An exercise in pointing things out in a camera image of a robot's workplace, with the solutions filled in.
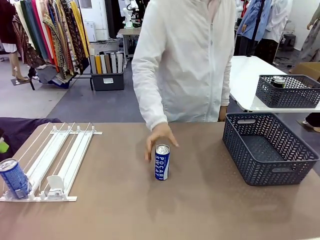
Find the person's right hand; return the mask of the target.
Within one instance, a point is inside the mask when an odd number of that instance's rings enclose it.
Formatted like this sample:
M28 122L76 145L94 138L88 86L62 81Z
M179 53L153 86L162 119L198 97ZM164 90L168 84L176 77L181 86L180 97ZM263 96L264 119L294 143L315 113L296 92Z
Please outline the person's right hand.
M144 158L146 161L150 162L152 160L152 149L155 143L161 138L166 138L175 147L179 147L179 144L168 123L160 123L152 129L149 137L146 139L144 152Z

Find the person's left hand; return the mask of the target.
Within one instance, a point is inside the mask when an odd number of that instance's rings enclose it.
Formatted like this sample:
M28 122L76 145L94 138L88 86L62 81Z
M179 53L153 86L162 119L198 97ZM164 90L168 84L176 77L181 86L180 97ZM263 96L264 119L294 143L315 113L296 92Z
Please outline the person's left hand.
M219 117L218 121L219 122L224 122L226 120L226 114L227 114L227 106L221 106L219 110Z

